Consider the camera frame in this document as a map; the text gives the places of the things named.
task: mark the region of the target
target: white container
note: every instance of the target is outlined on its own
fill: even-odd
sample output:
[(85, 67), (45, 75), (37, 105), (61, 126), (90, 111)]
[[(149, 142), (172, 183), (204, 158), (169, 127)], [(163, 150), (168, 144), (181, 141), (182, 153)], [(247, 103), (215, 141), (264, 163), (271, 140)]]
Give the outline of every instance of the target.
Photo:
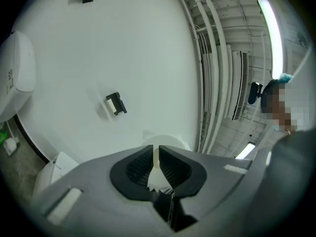
[(0, 122), (12, 118), (35, 90), (36, 62), (32, 43), (14, 32), (0, 47)]
[(64, 152), (60, 152), (54, 160), (49, 162), (41, 172), (38, 173), (33, 190), (33, 199), (46, 187), (56, 182), (77, 166), (78, 163), (75, 160)]

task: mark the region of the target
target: person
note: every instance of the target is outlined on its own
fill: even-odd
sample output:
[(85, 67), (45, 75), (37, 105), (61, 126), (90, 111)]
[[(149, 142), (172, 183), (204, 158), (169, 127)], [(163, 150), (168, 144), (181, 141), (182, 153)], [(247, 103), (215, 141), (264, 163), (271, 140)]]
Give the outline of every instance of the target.
[(297, 124), (291, 118), (290, 108), (285, 106), (285, 85), (293, 76), (282, 74), (279, 79), (271, 80), (261, 95), (261, 112), (275, 130), (287, 131), (289, 134), (297, 130)]

